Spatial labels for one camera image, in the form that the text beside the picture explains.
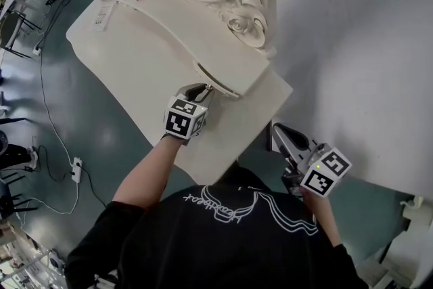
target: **gray floor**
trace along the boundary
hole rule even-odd
[[[108,202],[118,184],[151,146],[108,90],[77,59],[65,38],[69,26],[90,2],[72,0],[55,23],[43,51],[43,82],[51,117],[71,157],[83,159],[95,191]],[[56,6],[44,21],[44,28]],[[42,15],[28,13],[36,23],[42,21]],[[32,32],[21,37],[14,49],[30,53],[39,38]],[[1,130],[7,133],[11,143],[44,145],[53,176],[61,178],[70,167],[43,105],[39,64],[37,56],[29,60],[5,54],[1,67],[5,80],[1,89],[9,109],[7,115],[24,116],[28,120],[3,125]],[[70,210],[75,200],[74,182],[69,176],[61,183],[54,182],[47,173],[44,155],[41,161],[40,173],[20,171],[26,179],[13,184],[12,191],[42,199],[60,211]],[[278,154],[264,152],[261,139],[252,144],[240,162],[257,172],[273,189],[283,191],[279,176],[284,170],[284,161]],[[186,173],[175,168],[164,195],[192,184]],[[398,201],[403,198],[406,195],[350,178],[340,185],[331,200],[344,241],[356,261],[385,246],[399,231],[401,208]],[[59,215],[40,205],[39,210],[27,213],[23,229],[36,241],[65,257],[102,209],[91,193],[89,178],[83,173],[79,201],[73,214]]]

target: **hand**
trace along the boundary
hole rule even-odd
[[[164,114],[165,132],[187,142],[200,133],[207,115],[206,107],[179,96],[171,97]]]
[[[338,232],[329,199],[321,198],[303,187],[300,187],[300,192],[304,198],[304,203],[316,216],[318,222],[331,241],[332,246],[336,247],[341,244],[340,233]]]

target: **black chair leg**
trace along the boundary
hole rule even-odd
[[[17,206],[20,206],[20,205],[26,204],[26,203],[29,202],[29,201],[32,201],[32,199],[27,199],[27,200],[21,201],[19,204],[14,205],[14,207],[17,207]]]
[[[8,176],[4,176],[3,177],[3,179],[7,179],[7,178],[9,178],[9,177],[12,177],[12,176],[15,176],[15,175],[17,175],[18,173],[11,173],[10,175],[8,175]]]
[[[33,58],[31,58],[29,55],[26,55],[26,54],[21,53],[21,52],[18,52],[18,51],[14,51],[13,49],[10,49],[10,48],[7,48],[7,47],[4,47],[3,49],[4,49],[5,51],[8,51],[8,52],[14,54],[14,55],[17,55],[17,56],[20,57],[20,58],[27,57],[27,58],[33,59]]]
[[[28,23],[30,23],[32,26],[38,28],[39,30],[42,30],[42,28],[41,28],[40,26],[37,26],[35,23],[29,21],[29,20],[26,18],[26,16],[23,16],[22,14],[20,14],[20,17],[21,17],[23,23],[25,23],[25,24],[27,24],[27,25],[28,25]]]
[[[27,27],[29,27],[31,30],[35,30],[35,28],[33,28],[29,23],[27,23],[26,21],[22,21],[23,24],[27,25]]]
[[[27,20],[27,19],[25,19],[24,21],[30,23],[32,26],[35,26],[35,27],[38,28],[39,30],[42,30],[42,28],[41,28],[40,26],[37,26],[35,23],[33,23],[33,22],[31,22],[31,21],[29,21],[29,20]]]
[[[10,52],[13,53],[13,54],[15,54],[15,55],[17,55],[17,56],[19,56],[19,57],[21,57],[21,58],[26,57],[26,58],[33,59],[29,55],[26,55],[26,54],[18,52],[18,51],[14,51],[13,49],[11,49]]]
[[[10,182],[6,182],[6,185],[11,185],[13,182],[19,181],[20,179],[26,178],[26,176],[21,176],[19,178],[15,178]]]
[[[28,208],[14,208],[11,210],[12,212],[28,212],[30,210],[37,210],[37,207],[28,207]]]
[[[15,123],[20,122],[21,120],[26,120],[27,118],[20,117],[20,118],[2,118],[0,119],[0,125],[7,124],[7,123]]]

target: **white graphic print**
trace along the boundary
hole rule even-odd
[[[303,220],[293,221],[290,218],[287,218],[280,211],[272,195],[263,192],[255,191],[253,194],[252,204],[248,207],[238,208],[236,210],[232,210],[231,208],[223,206],[221,201],[212,196],[207,185],[202,188],[200,197],[192,196],[190,194],[188,196],[184,196],[183,199],[185,201],[191,200],[198,205],[202,204],[205,206],[206,210],[213,209],[214,218],[221,223],[230,223],[233,220],[236,220],[236,223],[239,223],[242,218],[248,216],[254,210],[259,196],[268,203],[269,210],[271,211],[272,217],[275,219],[277,224],[287,232],[294,233],[297,231],[305,231],[308,236],[312,236],[317,233],[318,229],[314,217],[313,223],[307,223]]]

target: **white vanity table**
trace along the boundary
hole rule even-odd
[[[95,0],[66,36],[147,140],[164,133],[170,97],[192,83],[219,91],[200,136],[175,164],[214,183],[292,92],[269,69],[275,0],[117,0],[106,29],[91,32]]]

